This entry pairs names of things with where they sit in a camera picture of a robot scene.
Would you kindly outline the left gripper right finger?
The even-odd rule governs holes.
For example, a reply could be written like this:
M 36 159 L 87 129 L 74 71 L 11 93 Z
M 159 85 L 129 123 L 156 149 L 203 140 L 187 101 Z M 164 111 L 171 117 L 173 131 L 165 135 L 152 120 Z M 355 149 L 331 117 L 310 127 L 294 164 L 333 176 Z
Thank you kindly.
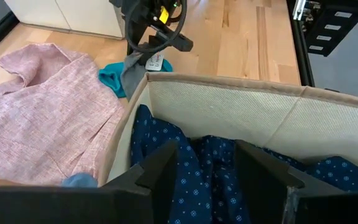
M 243 140 L 235 141 L 234 165 L 252 223 L 295 223 L 305 184 L 289 173 L 290 165 Z

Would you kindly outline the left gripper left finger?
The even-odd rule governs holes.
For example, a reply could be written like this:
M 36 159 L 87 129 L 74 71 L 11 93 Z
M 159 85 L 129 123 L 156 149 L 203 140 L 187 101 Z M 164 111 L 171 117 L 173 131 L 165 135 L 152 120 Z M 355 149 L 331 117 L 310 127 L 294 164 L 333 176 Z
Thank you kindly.
M 169 140 L 104 185 L 111 194 L 103 223 L 167 223 L 177 178 L 177 149 L 178 142 Z

